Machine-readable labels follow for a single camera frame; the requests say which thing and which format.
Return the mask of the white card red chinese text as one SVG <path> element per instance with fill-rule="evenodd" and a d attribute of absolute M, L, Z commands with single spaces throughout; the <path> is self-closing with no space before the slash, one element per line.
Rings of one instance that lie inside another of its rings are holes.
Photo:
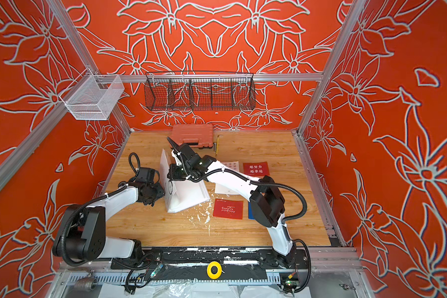
<path fill-rule="evenodd" d="M 223 165 L 225 165 L 227 168 L 233 170 L 233 171 L 240 171 L 239 162 L 238 161 L 231 161 L 231 162 L 223 162 Z"/>

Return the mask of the white photo album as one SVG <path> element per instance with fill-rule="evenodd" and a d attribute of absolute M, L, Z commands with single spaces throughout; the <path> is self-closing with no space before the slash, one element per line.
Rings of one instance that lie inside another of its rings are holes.
<path fill-rule="evenodd" d="M 160 183 L 165 191 L 165 206 L 168 213 L 178 213 L 190 207 L 207 202 L 210 195 L 203 181 L 171 181 L 167 178 L 170 172 L 169 156 L 163 149 L 160 159 Z"/>

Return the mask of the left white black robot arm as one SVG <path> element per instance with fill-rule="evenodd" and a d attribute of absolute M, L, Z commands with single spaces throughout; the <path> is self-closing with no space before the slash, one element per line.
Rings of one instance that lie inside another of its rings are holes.
<path fill-rule="evenodd" d="M 53 242 L 54 256 L 72 267 L 100 259 L 110 259 L 118 268 L 144 266 L 141 241 L 106 234 L 107 221 L 125 207 L 136 202 L 154 206 L 165 195 L 158 170 L 142 167 L 136 153 L 129 155 L 129 164 L 134 176 L 120 182 L 115 191 L 67 207 Z"/>

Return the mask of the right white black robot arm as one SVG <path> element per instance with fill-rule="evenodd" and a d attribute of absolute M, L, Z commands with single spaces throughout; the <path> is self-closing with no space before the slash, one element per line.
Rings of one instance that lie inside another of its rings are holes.
<path fill-rule="evenodd" d="M 208 181 L 227 187 L 244 197 L 251 205 L 253 218 L 266 227 L 272 241 L 272 250 L 261 257 L 261 262 L 269 266 L 290 268 L 295 264 L 297 246 L 290 238 L 287 221 L 303 217 L 307 212 L 305 197 L 293 187 L 276 183 L 273 178 L 257 178 L 244 175 L 225 166 L 212 156 L 198 155 L 188 144 L 177 144 L 170 137 L 175 162 L 170 165 L 167 177 L 171 181 Z M 297 196 L 302 209 L 295 215 L 285 215 L 285 199 L 281 190 Z"/>

